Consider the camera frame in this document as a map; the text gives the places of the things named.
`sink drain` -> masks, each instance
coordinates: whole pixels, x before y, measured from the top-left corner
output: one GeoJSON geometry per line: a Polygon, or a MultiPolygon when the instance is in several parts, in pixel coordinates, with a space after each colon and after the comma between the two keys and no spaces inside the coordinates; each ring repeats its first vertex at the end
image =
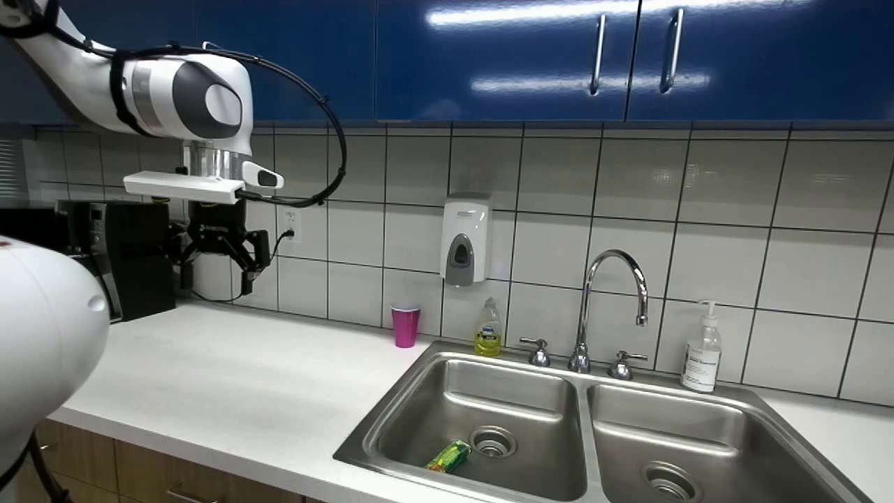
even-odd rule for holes
{"type": "Polygon", "coordinates": [[[650,490],[663,492],[671,501],[684,501],[684,503],[699,501],[699,487],[689,482],[687,471],[675,465],[668,465],[668,462],[647,465],[646,482],[650,490]]]}
{"type": "Polygon", "coordinates": [[[501,426],[483,426],[471,434],[471,450],[483,460],[509,460],[516,450],[513,436],[501,426]]]}

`black appliance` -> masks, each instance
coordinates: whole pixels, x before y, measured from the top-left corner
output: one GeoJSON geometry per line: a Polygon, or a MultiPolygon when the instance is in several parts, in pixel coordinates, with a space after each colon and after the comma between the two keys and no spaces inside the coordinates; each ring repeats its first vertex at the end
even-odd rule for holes
{"type": "Polygon", "coordinates": [[[76,257],[129,321],[175,309],[168,205],[61,202],[52,209],[2,209],[0,235],[76,257]]]}

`stainless steel sink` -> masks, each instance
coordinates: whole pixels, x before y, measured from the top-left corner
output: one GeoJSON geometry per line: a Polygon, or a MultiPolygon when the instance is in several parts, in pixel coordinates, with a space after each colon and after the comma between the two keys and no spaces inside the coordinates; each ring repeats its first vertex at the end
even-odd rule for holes
{"type": "Polygon", "coordinates": [[[478,501],[870,501],[745,390],[694,395],[434,344],[335,460],[478,501]],[[424,465],[451,443],[455,472],[424,465]]]}

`soap dispenser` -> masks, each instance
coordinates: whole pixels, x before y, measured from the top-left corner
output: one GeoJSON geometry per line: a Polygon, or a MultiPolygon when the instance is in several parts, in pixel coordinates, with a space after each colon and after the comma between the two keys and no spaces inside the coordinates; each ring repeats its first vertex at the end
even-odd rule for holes
{"type": "Polygon", "coordinates": [[[485,279],[485,239],[492,209],[485,202],[452,198],[444,205],[442,279],[476,286],[485,279]]]}

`white countertop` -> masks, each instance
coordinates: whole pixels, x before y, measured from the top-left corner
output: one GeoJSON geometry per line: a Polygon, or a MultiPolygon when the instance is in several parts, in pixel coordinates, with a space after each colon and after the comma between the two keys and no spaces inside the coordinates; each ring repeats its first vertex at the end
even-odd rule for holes
{"type": "MultiPolygon", "coordinates": [[[[318,501],[458,503],[333,453],[428,344],[277,313],[182,306],[114,325],[52,419],[318,501]]],[[[759,392],[871,501],[894,501],[894,412],[759,392]]]]}

